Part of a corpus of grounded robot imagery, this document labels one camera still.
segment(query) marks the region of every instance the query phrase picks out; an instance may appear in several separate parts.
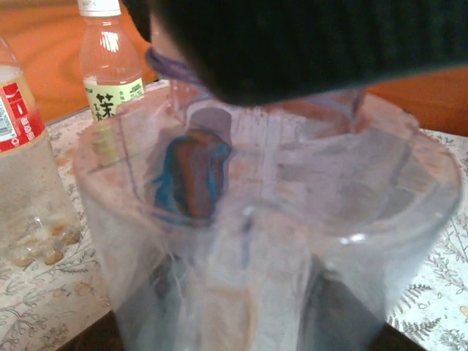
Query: red label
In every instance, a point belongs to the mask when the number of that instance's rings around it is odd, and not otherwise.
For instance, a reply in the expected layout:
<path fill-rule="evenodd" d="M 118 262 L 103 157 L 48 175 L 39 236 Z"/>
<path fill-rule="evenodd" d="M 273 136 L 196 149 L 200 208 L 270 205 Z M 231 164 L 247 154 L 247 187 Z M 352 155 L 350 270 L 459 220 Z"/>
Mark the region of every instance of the red label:
<path fill-rule="evenodd" d="M 26 144 L 45 129 L 39 111 L 34 105 L 28 108 L 21 89 L 29 89 L 22 76 L 0 89 L 0 152 Z"/>

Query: green label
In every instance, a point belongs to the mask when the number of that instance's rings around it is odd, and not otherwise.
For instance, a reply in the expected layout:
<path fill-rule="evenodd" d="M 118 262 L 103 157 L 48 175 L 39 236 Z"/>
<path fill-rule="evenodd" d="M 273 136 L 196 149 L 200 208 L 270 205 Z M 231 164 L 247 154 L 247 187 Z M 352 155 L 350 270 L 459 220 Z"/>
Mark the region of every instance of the green label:
<path fill-rule="evenodd" d="M 117 106 L 143 94 L 143 80 L 138 78 L 121 86 L 100 86 L 85 83 L 89 107 L 95 121 L 114 117 Z"/>

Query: floral tablecloth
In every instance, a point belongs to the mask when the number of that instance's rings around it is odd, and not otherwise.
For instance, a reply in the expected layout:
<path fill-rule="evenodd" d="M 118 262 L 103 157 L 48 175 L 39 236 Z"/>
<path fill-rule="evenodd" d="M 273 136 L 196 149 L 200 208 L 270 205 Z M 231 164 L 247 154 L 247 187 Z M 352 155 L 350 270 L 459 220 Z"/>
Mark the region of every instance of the floral tablecloth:
<path fill-rule="evenodd" d="M 163 86 L 167 82 L 152 88 Z M 54 266 L 34 263 L 19 270 L 0 261 L 0 351 L 56 350 L 110 311 L 70 163 L 78 138 L 91 123 L 90 111 L 84 110 L 48 127 L 59 172 L 80 215 L 83 239 Z M 455 155 L 466 185 L 468 138 L 427 133 Z M 393 327 L 428 351 L 468 350 L 467 213 L 465 200 L 388 316 Z"/>

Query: dark fabric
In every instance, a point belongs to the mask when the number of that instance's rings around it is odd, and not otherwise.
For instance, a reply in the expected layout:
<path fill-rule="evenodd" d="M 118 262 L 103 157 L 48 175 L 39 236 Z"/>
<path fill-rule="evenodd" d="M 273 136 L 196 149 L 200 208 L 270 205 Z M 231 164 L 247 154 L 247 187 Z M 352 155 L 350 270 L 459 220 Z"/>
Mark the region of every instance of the dark fabric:
<path fill-rule="evenodd" d="M 151 41 L 149 22 L 149 5 L 147 0 L 123 0 L 140 36 L 147 42 Z"/>
<path fill-rule="evenodd" d="M 218 98 L 261 105 L 468 62 L 467 0 L 149 0 Z"/>

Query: white bottle cap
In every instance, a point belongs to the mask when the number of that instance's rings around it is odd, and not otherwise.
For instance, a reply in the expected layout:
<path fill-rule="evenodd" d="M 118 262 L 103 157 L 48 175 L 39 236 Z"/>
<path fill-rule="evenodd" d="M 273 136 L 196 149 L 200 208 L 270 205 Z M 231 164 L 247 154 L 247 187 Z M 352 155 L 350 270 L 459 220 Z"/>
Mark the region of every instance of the white bottle cap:
<path fill-rule="evenodd" d="M 78 0 L 78 8 L 85 17 L 113 17 L 122 13 L 118 0 Z"/>

